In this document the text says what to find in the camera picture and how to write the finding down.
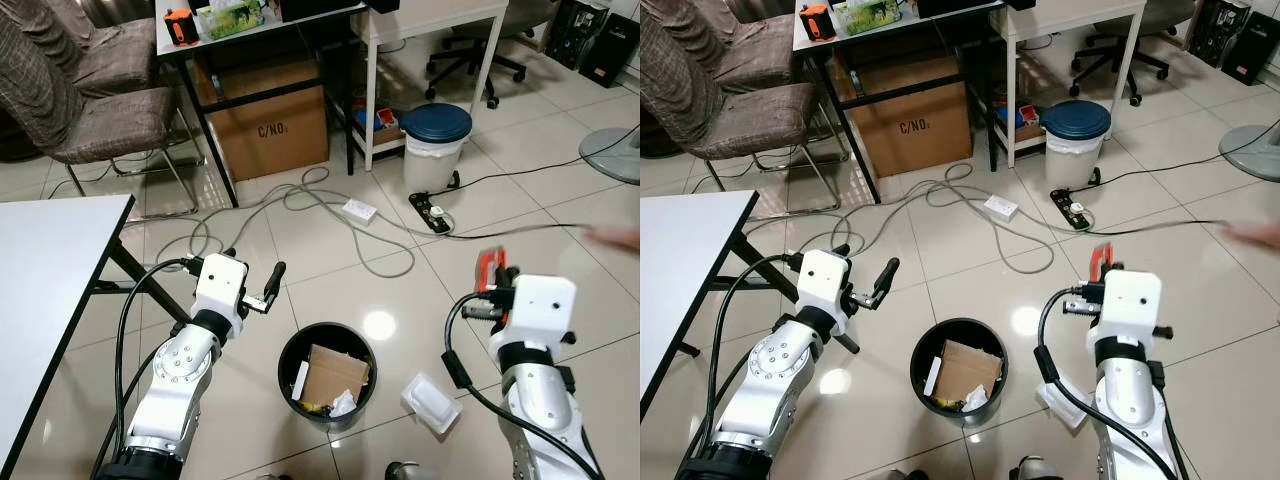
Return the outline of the person's hand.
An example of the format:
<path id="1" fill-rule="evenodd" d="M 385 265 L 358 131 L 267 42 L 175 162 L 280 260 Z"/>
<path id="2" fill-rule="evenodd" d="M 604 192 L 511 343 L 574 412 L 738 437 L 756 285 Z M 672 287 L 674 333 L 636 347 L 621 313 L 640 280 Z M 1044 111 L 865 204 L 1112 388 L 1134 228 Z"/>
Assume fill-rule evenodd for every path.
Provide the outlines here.
<path id="1" fill-rule="evenodd" d="M 640 253 L 640 230 L 635 227 L 588 227 L 585 236 L 613 250 Z"/>
<path id="2" fill-rule="evenodd" d="M 1222 233 L 1231 241 L 1243 244 L 1252 244 L 1276 253 L 1280 250 L 1280 225 L 1277 223 L 1271 225 L 1231 224 L 1225 227 Z"/>

